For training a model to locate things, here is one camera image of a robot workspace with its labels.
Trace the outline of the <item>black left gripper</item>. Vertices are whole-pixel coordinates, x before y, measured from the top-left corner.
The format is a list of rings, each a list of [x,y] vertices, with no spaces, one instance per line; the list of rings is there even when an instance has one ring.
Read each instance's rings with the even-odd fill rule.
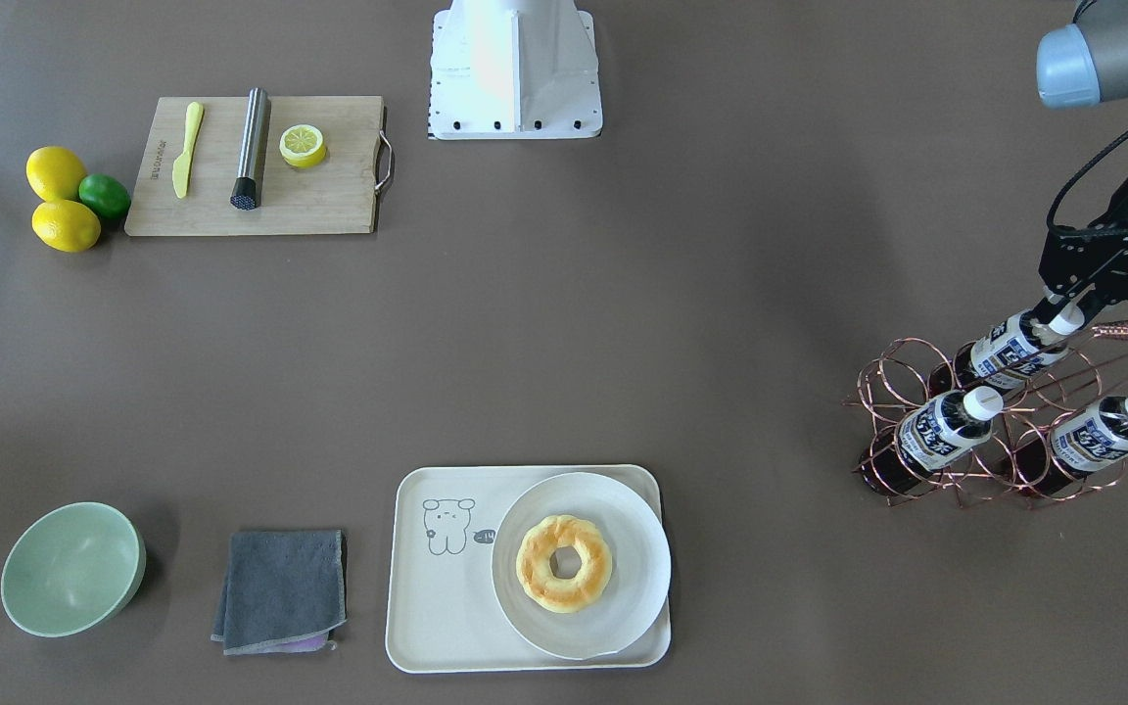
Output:
[[[1059,343],[1064,334],[1054,331],[1051,321],[1064,301],[1079,296],[1074,301],[1079,331],[1087,331],[1111,305],[1128,301],[1128,228],[1049,228],[1038,271],[1046,291],[1029,309],[1028,338]]]

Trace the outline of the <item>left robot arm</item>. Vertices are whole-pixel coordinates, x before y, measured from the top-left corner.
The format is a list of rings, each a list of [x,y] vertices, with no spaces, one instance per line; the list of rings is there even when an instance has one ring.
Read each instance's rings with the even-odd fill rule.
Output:
[[[1079,1],[1068,25],[1040,39],[1037,88],[1052,109],[1128,99],[1128,1]],[[1039,264],[1046,296],[1033,309],[1043,324],[1070,306],[1091,321],[1107,308],[1128,303],[1128,177],[1101,215],[1070,227],[1059,222],[1059,209],[1084,175],[1084,168],[1070,175],[1046,217]]]

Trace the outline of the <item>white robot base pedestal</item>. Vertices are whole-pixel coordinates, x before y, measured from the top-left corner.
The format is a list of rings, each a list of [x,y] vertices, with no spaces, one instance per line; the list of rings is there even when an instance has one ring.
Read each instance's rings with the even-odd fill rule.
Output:
[[[430,138],[601,134],[594,18],[573,1],[452,1],[431,27]]]

